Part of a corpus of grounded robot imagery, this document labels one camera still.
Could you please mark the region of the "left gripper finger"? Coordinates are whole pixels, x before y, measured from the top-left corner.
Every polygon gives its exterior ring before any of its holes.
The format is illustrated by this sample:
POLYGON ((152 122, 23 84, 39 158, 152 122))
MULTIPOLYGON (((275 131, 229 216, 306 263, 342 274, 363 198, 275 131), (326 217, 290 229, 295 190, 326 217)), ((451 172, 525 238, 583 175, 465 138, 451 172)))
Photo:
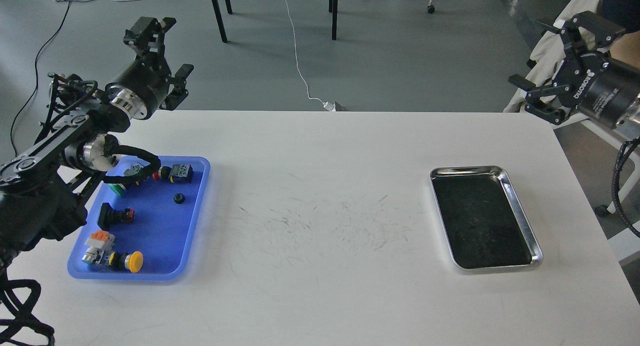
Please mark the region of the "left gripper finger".
POLYGON ((153 66, 167 66, 165 34, 176 22, 177 20, 171 17, 158 20, 142 16, 131 29, 127 29, 123 36, 123 43, 135 52, 135 59, 130 65, 141 65, 146 61, 153 66))
POLYGON ((167 79, 167 83, 172 85, 171 92, 166 96, 162 103, 162 109, 173 111, 186 99, 189 91, 186 89, 186 79, 194 70, 194 65, 182 65, 173 77, 167 79))

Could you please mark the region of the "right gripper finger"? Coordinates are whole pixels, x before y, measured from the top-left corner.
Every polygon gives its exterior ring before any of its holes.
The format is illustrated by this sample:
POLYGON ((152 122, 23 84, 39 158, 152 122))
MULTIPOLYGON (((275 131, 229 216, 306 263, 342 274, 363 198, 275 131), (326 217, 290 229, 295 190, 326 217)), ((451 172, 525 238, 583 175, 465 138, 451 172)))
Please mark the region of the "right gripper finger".
POLYGON ((547 19, 538 23, 544 31, 558 35, 563 45, 565 58, 553 81, 581 81, 605 69, 612 63, 608 55, 610 45, 627 33, 623 27, 590 11, 574 15, 563 25, 553 25, 547 19))
POLYGON ((559 107, 552 107, 549 103, 543 102, 542 97, 555 97, 569 93, 569 84, 551 84, 536 86, 521 75, 510 75, 508 82, 522 91, 525 91, 526 112, 538 118, 546 120, 553 125, 562 124, 567 118, 567 112, 559 107))

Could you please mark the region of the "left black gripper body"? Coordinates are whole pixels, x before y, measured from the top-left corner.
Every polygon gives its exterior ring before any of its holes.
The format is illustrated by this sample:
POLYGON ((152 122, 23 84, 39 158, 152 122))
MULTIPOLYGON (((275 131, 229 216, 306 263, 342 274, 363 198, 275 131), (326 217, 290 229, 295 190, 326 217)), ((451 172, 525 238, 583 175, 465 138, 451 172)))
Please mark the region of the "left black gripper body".
POLYGON ((164 58, 136 59, 105 89, 110 101, 121 98, 130 104, 130 118, 147 120, 169 94, 171 71, 164 58))

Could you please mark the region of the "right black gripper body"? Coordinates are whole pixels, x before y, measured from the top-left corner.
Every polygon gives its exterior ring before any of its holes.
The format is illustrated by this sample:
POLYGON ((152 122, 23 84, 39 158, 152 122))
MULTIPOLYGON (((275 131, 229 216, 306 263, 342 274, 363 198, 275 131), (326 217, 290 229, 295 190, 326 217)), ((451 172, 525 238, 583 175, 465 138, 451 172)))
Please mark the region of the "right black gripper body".
POLYGON ((640 74, 636 67, 590 52, 560 66, 563 107, 577 110, 607 129, 639 129, 640 74))

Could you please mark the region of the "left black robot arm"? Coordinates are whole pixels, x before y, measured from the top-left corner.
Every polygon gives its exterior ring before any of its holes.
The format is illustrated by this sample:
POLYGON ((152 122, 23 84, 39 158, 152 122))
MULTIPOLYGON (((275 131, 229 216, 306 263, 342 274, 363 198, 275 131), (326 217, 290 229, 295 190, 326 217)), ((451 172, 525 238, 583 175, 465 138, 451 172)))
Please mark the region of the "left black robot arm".
POLYGON ((41 285, 9 280, 7 268, 41 239, 60 241, 87 222, 86 204, 101 183, 132 184, 160 170, 158 156, 119 143, 132 119, 147 120, 174 110, 187 96, 193 65, 173 73, 165 58, 165 36, 176 20, 141 17, 125 31, 134 61, 104 89, 97 81, 50 74, 50 104, 34 145, 1 166, 1 341, 19 344, 23 328, 55 343, 54 328, 34 316, 41 285))

